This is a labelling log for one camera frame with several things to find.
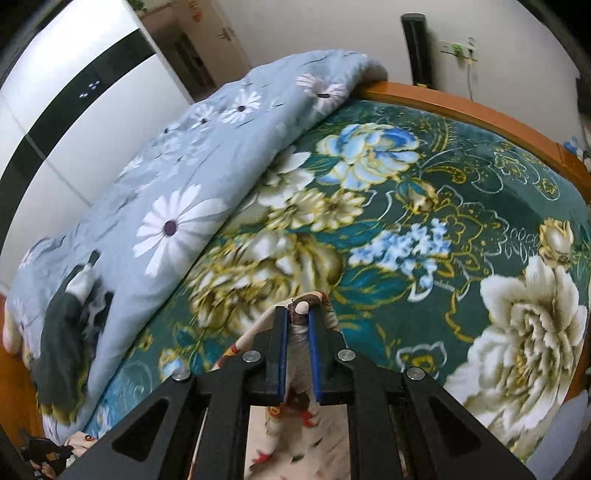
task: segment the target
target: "wall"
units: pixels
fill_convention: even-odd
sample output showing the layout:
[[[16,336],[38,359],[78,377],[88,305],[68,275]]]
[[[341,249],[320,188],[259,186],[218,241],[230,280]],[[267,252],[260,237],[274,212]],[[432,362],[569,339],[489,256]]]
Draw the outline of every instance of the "wall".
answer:
[[[582,137],[578,72],[552,33],[517,0],[217,0],[253,65],[325,48],[378,59],[392,82],[411,83],[400,16],[419,12],[441,40],[476,40],[474,101],[557,142]],[[468,96],[466,71],[438,53],[439,89]]]

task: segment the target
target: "blanket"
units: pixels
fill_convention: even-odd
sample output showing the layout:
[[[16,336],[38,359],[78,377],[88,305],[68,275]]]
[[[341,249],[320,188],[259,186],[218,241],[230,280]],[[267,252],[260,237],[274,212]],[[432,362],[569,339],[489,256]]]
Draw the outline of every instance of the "blanket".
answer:
[[[505,138],[350,100],[277,156],[87,431],[101,436],[181,365],[210,370],[270,305],[318,288],[350,348],[422,367],[527,461],[581,354],[590,232],[574,186]]]
[[[385,78],[377,62],[342,50],[253,69],[164,128],[70,232],[31,248],[8,304],[34,356],[49,300],[94,249],[102,253],[97,274],[115,292],[78,417],[69,425],[45,419],[53,439],[63,441],[86,424],[138,332],[277,152],[340,106],[359,82]]]

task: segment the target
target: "green floral blanket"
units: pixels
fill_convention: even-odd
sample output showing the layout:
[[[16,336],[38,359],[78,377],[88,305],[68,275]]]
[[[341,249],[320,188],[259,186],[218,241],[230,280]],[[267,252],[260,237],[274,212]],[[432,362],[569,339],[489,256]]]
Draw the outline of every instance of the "green floral blanket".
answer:
[[[526,460],[581,353],[589,231],[573,185],[507,140],[351,100],[277,155],[87,431],[100,437],[181,363],[209,370],[269,305],[323,290],[352,349],[424,368]]]

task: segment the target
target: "floor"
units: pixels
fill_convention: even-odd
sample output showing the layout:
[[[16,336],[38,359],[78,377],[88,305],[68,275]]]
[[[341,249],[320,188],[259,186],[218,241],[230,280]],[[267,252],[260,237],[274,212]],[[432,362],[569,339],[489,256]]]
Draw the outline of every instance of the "floor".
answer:
[[[0,296],[0,329],[4,326],[4,297]],[[15,446],[21,444],[19,430],[44,436],[37,411],[35,391],[19,356],[9,355],[0,346],[0,424]]]

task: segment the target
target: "tower speaker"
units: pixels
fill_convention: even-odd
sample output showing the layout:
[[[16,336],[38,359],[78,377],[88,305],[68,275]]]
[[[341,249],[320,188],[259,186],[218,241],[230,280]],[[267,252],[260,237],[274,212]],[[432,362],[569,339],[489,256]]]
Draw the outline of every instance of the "tower speaker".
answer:
[[[433,88],[433,62],[427,30],[427,18],[423,14],[404,14],[400,17],[408,47],[413,84]]]

